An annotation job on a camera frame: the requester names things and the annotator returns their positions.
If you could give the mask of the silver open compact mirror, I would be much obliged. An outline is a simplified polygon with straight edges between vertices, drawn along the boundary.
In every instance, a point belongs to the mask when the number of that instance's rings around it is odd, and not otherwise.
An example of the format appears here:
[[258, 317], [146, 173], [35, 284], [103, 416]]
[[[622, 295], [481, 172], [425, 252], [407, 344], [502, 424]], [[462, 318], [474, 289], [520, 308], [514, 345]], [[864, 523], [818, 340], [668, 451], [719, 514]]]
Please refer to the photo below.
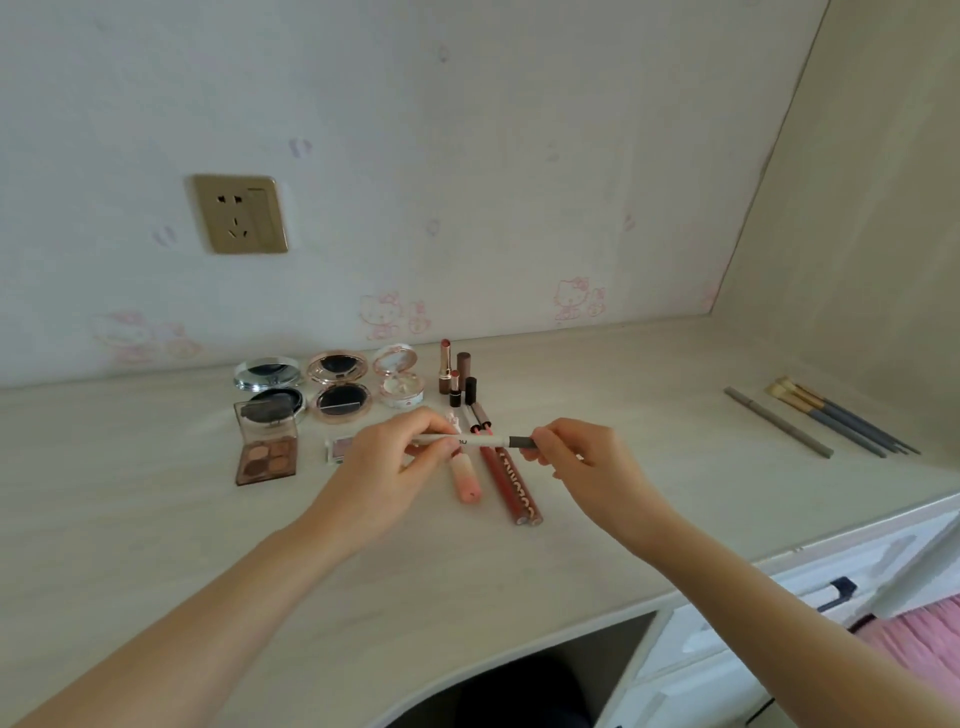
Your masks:
[[252, 393], [253, 402], [287, 402], [297, 423], [307, 411], [304, 379], [301, 363], [287, 356], [246, 359], [233, 369], [233, 384], [238, 390]]

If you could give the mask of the pink fabric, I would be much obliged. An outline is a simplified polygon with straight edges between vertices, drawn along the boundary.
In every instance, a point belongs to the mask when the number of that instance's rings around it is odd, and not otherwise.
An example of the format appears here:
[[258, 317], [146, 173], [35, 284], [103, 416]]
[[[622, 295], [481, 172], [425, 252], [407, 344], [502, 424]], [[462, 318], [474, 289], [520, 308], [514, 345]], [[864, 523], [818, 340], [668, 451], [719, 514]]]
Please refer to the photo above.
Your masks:
[[960, 594], [872, 619], [856, 636], [960, 708]]

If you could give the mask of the white makeup pen grey cap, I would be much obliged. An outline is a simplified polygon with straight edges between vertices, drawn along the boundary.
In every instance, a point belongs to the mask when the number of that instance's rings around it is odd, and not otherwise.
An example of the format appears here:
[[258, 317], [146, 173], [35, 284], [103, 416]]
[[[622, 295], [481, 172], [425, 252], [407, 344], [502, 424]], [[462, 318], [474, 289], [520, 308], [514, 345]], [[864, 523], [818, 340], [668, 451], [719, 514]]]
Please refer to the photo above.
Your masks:
[[536, 442], [529, 436], [504, 435], [498, 436], [486, 433], [421, 433], [411, 438], [410, 444], [417, 447], [427, 447], [435, 442], [454, 440], [458, 448], [500, 448], [534, 451], [538, 448]]

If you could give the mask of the brown eyeshadow palette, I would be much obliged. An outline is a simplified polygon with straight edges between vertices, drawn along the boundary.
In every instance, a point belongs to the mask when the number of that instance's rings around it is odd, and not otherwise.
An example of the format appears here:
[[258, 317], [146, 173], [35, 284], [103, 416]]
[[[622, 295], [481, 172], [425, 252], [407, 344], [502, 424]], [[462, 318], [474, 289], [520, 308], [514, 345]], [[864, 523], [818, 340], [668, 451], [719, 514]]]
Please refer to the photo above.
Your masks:
[[234, 484], [244, 487], [292, 478], [298, 471], [298, 429], [287, 398], [236, 402], [233, 406], [243, 446]]

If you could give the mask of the person's left forearm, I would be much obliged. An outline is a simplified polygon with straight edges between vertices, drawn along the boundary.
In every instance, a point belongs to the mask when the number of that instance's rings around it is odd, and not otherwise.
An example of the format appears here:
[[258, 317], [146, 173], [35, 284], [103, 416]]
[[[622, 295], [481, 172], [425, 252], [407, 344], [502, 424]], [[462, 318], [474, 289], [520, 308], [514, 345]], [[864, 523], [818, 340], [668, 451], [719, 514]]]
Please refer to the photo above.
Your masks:
[[11, 728], [205, 728], [300, 603], [359, 549], [332, 523], [270, 534]]

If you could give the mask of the pink lip gloss tube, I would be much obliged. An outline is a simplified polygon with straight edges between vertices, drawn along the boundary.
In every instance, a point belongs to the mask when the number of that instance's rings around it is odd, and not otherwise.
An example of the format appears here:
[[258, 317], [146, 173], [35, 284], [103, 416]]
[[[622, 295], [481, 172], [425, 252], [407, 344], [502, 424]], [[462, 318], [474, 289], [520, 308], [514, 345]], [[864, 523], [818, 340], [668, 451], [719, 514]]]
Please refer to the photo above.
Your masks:
[[451, 454], [450, 468], [457, 497], [462, 504], [479, 504], [483, 492], [474, 463], [462, 448]]

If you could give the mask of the person's left hand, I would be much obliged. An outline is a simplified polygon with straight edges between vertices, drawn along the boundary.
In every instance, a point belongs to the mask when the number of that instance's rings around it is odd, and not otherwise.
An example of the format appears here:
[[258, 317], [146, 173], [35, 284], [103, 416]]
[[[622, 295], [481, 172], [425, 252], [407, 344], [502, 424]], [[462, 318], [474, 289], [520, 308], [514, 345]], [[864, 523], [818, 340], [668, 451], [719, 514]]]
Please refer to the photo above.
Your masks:
[[411, 438], [422, 433], [456, 434], [435, 410], [422, 406], [369, 425], [323, 485], [298, 524], [324, 560], [340, 563], [363, 551], [394, 527], [437, 471], [405, 472]]

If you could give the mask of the person's right hand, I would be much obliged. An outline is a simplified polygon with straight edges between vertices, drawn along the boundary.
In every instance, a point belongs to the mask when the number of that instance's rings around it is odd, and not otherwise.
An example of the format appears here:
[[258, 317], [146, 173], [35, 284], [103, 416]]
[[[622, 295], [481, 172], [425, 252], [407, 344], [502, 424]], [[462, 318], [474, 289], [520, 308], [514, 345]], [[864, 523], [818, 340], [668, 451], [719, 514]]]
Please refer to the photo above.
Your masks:
[[560, 441], [554, 471], [582, 512], [636, 557], [653, 564], [656, 542], [675, 512], [647, 478], [629, 447], [610, 427], [557, 418], [536, 428], [538, 441]]

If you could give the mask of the white pink floral compact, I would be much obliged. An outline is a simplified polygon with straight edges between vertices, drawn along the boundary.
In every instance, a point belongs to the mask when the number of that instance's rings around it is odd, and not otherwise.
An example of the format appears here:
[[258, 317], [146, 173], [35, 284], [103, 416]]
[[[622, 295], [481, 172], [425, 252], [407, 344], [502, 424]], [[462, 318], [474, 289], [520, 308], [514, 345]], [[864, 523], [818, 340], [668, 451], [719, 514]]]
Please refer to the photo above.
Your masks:
[[378, 349], [370, 366], [379, 379], [381, 403], [395, 410], [411, 410], [424, 401], [425, 383], [414, 371], [419, 360], [413, 346], [391, 344]]

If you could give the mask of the red patterned lip gloss tube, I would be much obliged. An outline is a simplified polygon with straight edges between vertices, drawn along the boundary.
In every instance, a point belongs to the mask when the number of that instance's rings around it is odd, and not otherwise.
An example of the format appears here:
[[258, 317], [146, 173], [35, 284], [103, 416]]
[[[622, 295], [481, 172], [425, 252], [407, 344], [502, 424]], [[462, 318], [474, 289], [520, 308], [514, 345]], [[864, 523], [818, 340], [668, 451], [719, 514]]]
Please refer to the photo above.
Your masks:
[[544, 518], [520, 474], [508, 448], [502, 445], [483, 444], [479, 453], [493, 479], [510, 516], [518, 526], [539, 526]]

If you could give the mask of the grey eyebrow pencil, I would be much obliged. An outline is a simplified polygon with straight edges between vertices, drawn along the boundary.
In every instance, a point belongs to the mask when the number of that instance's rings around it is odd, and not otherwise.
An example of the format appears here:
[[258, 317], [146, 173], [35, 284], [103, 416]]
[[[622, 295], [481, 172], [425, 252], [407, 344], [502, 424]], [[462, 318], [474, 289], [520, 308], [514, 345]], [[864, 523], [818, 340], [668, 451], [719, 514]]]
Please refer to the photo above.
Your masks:
[[750, 410], [756, 416], [762, 418], [767, 423], [771, 424], [778, 430], [784, 432], [786, 435], [796, 440], [798, 443], [801, 443], [806, 448], [808, 448], [813, 453], [821, 456], [825, 459], [830, 459], [834, 456], [834, 450], [821, 443], [819, 440], [811, 436], [806, 431], [803, 431], [798, 428], [798, 426], [789, 422], [787, 419], [777, 415], [772, 410], [761, 405], [758, 401], [751, 398], [747, 394], [739, 392], [732, 386], [726, 386], [724, 388], [724, 394], [729, 398], [737, 402], [740, 406], [745, 407]]

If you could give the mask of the rose gold open compact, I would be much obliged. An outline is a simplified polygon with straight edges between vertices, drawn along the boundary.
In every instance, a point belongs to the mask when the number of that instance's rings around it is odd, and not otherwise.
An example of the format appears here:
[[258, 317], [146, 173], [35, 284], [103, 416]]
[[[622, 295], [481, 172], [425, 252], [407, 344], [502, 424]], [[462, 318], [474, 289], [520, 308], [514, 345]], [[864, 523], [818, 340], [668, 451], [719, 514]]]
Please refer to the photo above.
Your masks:
[[305, 370], [318, 386], [310, 398], [314, 417], [326, 424], [344, 424], [365, 415], [374, 400], [363, 383], [368, 370], [368, 359], [361, 352], [332, 349], [314, 355]]

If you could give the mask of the gold wall socket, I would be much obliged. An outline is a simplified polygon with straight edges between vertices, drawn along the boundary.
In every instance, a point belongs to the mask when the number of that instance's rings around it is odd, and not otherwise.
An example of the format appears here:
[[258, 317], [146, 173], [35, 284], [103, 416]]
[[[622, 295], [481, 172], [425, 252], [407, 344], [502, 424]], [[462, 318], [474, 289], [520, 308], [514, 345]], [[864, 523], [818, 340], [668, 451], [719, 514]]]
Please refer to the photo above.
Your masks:
[[209, 248], [219, 256], [279, 256], [290, 244], [272, 176], [195, 174], [190, 182]]

